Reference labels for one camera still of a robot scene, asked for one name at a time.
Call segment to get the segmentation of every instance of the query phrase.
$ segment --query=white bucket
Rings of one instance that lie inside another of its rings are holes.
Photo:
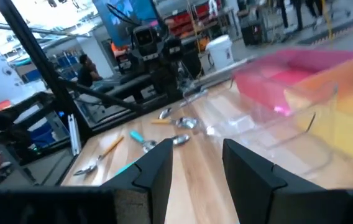
[[[207,44],[206,50],[209,51],[217,71],[234,63],[232,41],[229,35],[223,35],[212,40]]]

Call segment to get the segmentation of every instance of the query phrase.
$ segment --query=blue bin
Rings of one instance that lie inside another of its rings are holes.
[[[52,127],[48,122],[41,125],[41,127],[36,128],[34,131],[31,131],[30,137],[32,138],[33,143],[39,147],[44,147],[55,142],[52,137]]]

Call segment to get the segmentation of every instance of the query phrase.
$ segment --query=monitor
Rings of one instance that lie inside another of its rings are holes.
[[[136,26],[110,13],[106,4],[116,7],[137,24],[150,24],[158,27],[156,20],[159,20],[160,16],[152,0],[94,0],[93,2],[110,38],[117,47],[131,44],[130,32]]]

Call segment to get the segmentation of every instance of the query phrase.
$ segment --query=wooden tabletop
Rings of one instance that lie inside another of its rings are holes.
[[[227,89],[225,86],[226,84],[221,84],[210,90],[211,96],[222,93],[220,97],[202,98],[191,107],[175,112],[172,117],[199,116],[205,125],[213,125],[226,117],[245,113],[236,88]],[[126,164],[143,156],[142,146],[129,137],[131,130],[157,142],[176,134],[187,133],[191,140],[173,150],[173,176],[166,223],[237,223],[222,166],[222,138],[209,138],[198,130],[151,124],[151,119],[156,119],[160,111],[154,111],[91,138],[62,185],[101,185],[114,177]],[[275,145],[271,150],[264,146],[271,145],[277,139],[292,136],[293,133],[297,133],[297,129],[292,125],[281,124],[262,131],[261,138],[248,135],[250,141],[245,141],[242,136],[234,136],[233,139],[325,188],[353,187],[353,158],[331,149],[309,134],[301,135],[282,146]],[[94,163],[120,135],[125,136],[124,140],[99,163],[98,169],[87,176],[73,176],[77,170]]]

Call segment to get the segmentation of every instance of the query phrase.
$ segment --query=metal spoon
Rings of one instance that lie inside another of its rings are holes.
[[[171,138],[174,146],[181,146],[190,140],[190,136],[187,134],[180,134]]]
[[[188,98],[187,100],[183,101],[180,103],[176,108],[166,108],[164,109],[161,113],[160,116],[158,116],[159,119],[165,119],[169,117],[172,112],[179,110],[180,108],[186,106],[187,104],[197,100],[198,98],[204,96],[205,94],[208,93],[208,90],[201,90],[199,93],[194,94],[192,97]]]
[[[155,119],[152,121],[152,124],[172,124],[178,128],[193,129],[196,127],[198,121],[195,118],[182,117],[180,119]]]
[[[145,153],[149,152],[157,145],[157,142],[154,140],[145,141],[144,137],[142,137],[137,131],[130,131],[129,134],[135,141],[143,145],[143,150]]]
[[[118,137],[103,154],[98,156],[98,158],[96,159],[96,161],[93,165],[90,165],[85,169],[79,170],[79,171],[75,172],[73,175],[89,174],[90,172],[94,171],[98,167],[98,163],[103,158],[105,158],[105,156],[107,156],[109,154],[109,152],[112,151],[112,149],[114,149],[123,139],[124,139],[124,136]]]

